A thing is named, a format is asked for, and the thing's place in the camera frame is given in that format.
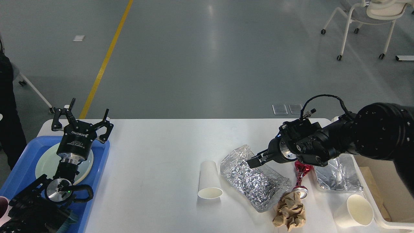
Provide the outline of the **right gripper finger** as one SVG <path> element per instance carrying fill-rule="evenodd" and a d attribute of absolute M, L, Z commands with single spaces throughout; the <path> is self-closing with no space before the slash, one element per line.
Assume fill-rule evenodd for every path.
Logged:
<path fill-rule="evenodd" d="M 274 155 L 269 153 L 268 150 L 263 150 L 252 158 L 247 159 L 248 166 L 253 169 L 264 165 L 265 163 L 272 161 Z"/>

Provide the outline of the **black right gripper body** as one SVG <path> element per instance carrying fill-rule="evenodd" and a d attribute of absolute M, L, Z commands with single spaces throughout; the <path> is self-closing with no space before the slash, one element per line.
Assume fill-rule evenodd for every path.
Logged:
<path fill-rule="evenodd" d="M 269 142 L 267 158 L 277 163 L 288 163 L 297 160 L 296 154 L 288 149 L 282 138 L 273 138 Z"/>

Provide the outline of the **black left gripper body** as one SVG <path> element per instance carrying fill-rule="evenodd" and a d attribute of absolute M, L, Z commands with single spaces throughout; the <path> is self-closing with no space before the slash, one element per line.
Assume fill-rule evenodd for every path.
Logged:
<path fill-rule="evenodd" d="M 92 143 L 96 139 L 96 130 L 91 123 L 77 121 L 77 124 L 68 124 L 64 127 L 64 135 L 56 154 L 61 158 L 76 161 L 86 161 L 89 157 Z"/>

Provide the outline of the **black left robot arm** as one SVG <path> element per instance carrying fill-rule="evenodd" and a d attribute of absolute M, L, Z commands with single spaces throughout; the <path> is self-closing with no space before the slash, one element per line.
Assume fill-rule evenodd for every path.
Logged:
<path fill-rule="evenodd" d="M 102 144 L 109 139 L 114 125 L 106 109 L 101 121 L 92 124 L 76 119 L 69 105 L 57 108 L 51 125 L 52 131 L 63 136 L 56 151 L 60 160 L 52 178 L 42 174 L 9 202 L 9 219 L 1 225 L 2 233 L 60 233 L 67 231 L 76 217 L 69 206 L 87 203 L 94 197 L 88 184 L 75 184 L 79 166 L 85 163 L 94 141 Z"/>

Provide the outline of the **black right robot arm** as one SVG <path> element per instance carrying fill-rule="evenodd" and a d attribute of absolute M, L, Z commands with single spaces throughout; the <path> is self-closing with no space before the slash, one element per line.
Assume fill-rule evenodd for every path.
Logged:
<path fill-rule="evenodd" d="M 364 157 L 392 161 L 397 174 L 413 195 L 414 108 L 394 103 L 376 102 L 357 113 L 349 111 L 343 100 L 344 114 L 337 121 L 321 127 L 311 123 L 316 109 L 306 111 L 309 101 L 300 110 L 299 118 L 285 121 L 268 148 L 247 160 L 249 167 L 257 168 L 269 161 L 287 163 L 299 161 L 306 165 L 325 167 L 340 154 L 358 154 Z"/>

